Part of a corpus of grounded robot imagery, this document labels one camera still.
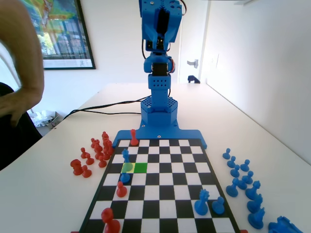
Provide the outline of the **person hand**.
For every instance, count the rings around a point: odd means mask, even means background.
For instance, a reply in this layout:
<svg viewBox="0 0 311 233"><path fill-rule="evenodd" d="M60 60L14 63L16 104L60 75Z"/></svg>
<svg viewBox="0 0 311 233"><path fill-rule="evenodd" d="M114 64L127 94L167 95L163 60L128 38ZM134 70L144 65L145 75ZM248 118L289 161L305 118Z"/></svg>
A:
<svg viewBox="0 0 311 233"><path fill-rule="evenodd" d="M17 126L21 116L37 105L43 95L42 89L22 87L0 98L0 116L11 116L12 127Z"/></svg>

